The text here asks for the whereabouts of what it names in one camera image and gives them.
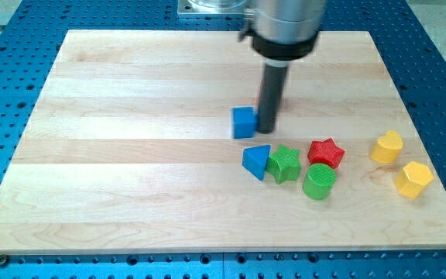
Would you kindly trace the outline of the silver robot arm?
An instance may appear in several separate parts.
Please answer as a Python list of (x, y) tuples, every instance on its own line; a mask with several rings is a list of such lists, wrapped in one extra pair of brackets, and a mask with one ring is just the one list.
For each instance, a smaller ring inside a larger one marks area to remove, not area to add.
[(245, 12), (238, 41), (251, 47), (271, 67), (287, 67), (312, 52), (321, 29), (326, 0), (257, 0)]

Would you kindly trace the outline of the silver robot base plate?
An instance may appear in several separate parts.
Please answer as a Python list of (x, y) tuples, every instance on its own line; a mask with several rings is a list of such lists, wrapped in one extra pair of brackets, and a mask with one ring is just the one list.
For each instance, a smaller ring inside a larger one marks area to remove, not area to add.
[(254, 0), (178, 0), (179, 17), (241, 15), (254, 6)]

